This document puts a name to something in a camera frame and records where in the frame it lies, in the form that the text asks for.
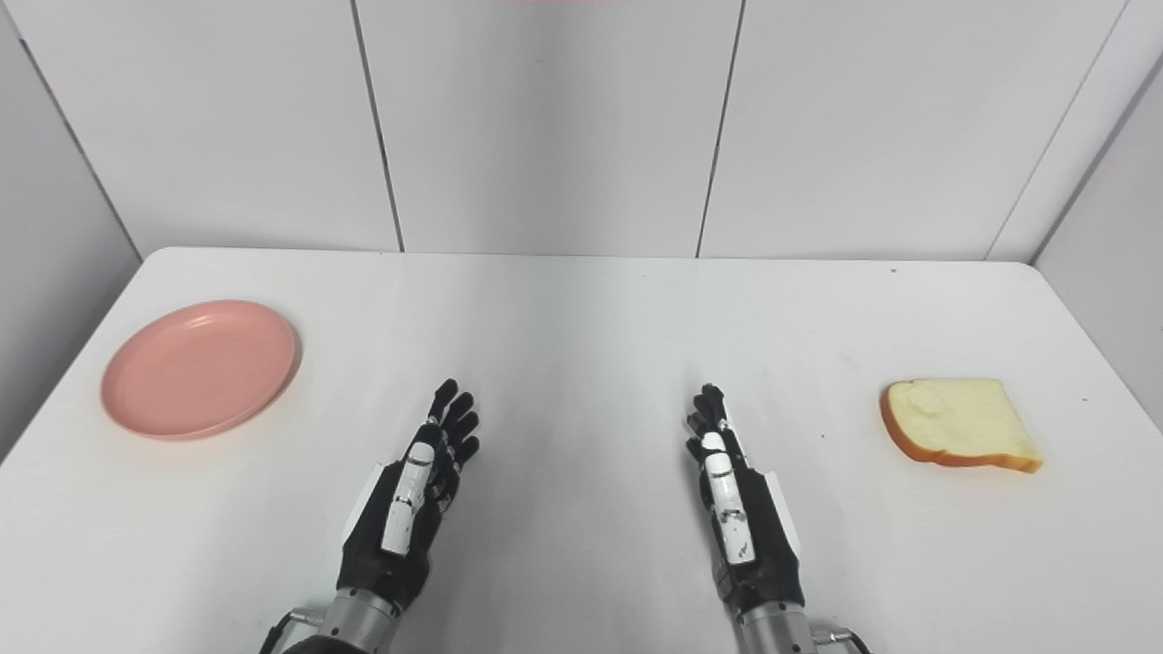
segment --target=robotic hand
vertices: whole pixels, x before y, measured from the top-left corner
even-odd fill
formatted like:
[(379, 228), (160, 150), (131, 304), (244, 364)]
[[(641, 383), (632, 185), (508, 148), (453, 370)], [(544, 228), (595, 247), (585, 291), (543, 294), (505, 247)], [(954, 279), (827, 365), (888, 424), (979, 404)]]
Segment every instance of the robotic hand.
[(699, 492), (719, 543), (719, 597), (742, 627), (748, 654), (815, 654), (816, 645), (850, 641), (848, 630), (813, 634), (804, 613), (799, 538), (775, 474), (751, 468), (713, 384), (694, 397), (686, 448), (699, 463)]
[(274, 651), (290, 621), (319, 633), (286, 654), (387, 652), (400, 616), (428, 580), (428, 550), (456, 498), (461, 467), (480, 448), (470, 435), (479, 424), (470, 411), (472, 394), (457, 391), (456, 381), (444, 382), (405, 455), (372, 470), (344, 531), (337, 592), (327, 613), (320, 620), (309, 611), (288, 612), (259, 654)]

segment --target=slice of bread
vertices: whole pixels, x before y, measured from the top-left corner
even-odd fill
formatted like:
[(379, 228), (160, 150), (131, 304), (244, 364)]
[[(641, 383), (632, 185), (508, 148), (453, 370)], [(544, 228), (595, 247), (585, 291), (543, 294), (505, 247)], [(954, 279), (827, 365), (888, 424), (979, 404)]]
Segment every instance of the slice of bread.
[(1042, 467), (1034, 441), (997, 379), (897, 382), (880, 396), (880, 413), (893, 442), (915, 461), (1022, 472)]

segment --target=white wall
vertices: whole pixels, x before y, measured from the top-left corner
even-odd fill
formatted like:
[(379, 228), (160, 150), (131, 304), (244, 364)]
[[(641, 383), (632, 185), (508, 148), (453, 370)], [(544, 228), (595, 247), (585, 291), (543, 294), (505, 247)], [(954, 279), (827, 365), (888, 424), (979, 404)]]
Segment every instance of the white wall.
[(1077, 116), (1076, 173), (1043, 182), (1069, 196), (1163, 50), (1161, 5), (1115, 34), (1125, 0), (749, 2), (702, 255), (984, 258), (1104, 51), (1114, 109)]
[(1163, 80), (1098, 163), (1037, 268), (1163, 425)]
[(752, 0), (702, 232), (741, 0), (7, 2), (144, 254), (398, 218), (411, 251), (1026, 261), (1163, 51), (1163, 0)]
[(6, 0), (143, 255), (395, 250), (344, 0)]
[(693, 256), (740, 0), (358, 0), (408, 251)]
[(137, 264), (0, 6), (0, 458)]

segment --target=plate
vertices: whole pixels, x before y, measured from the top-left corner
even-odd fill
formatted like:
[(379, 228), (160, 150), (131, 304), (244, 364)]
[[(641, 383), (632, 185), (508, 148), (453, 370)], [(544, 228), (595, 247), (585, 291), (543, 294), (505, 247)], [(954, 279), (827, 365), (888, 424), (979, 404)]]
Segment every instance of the plate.
[(101, 403), (122, 427), (155, 439), (208, 436), (262, 411), (298, 358), (294, 328), (258, 303), (214, 300), (158, 318), (109, 361)]

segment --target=table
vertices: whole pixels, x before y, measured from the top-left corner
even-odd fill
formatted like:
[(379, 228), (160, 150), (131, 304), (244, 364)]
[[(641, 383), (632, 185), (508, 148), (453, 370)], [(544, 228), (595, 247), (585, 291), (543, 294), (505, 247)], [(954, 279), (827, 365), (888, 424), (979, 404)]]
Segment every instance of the table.
[[(193, 442), (112, 424), (116, 348), (226, 297), (298, 329), (283, 396)], [(683, 448), (705, 381), (783, 482), (808, 613), (873, 651), (1111, 651), (1163, 613), (1163, 439), (1028, 266), (181, 248), (0, 465), (3, 648), (257, 651), (329, 600), (366, 474), (449, 376), (483, 448), (394, 654), (735, 651)], [(877, 396), (926, 376), (1005, 381), (1043, 469), (906, 458)]]

